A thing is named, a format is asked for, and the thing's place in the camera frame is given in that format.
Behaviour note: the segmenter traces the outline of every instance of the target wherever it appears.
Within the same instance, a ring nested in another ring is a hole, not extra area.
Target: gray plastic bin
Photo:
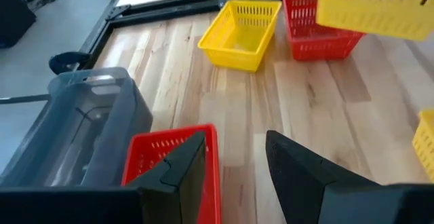
[[[49,109],[6,167],[1,187],[120,185],[133,135],[152,115],[122,68],[63,73],[48,86]]]

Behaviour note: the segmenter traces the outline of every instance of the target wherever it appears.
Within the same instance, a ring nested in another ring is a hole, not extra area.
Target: wooden tabletop
[[[428,181],[411,142],[418,111],[434,106],[434,39],[366,35],[346,60],[296,62],[280,13],[261,67],[248,73],[214,67],[197,48],[216,14],[117,29],[95,67],[128,70],[153,131],[216,126],[223,223],[284,222],[267,130],[380,184]]]

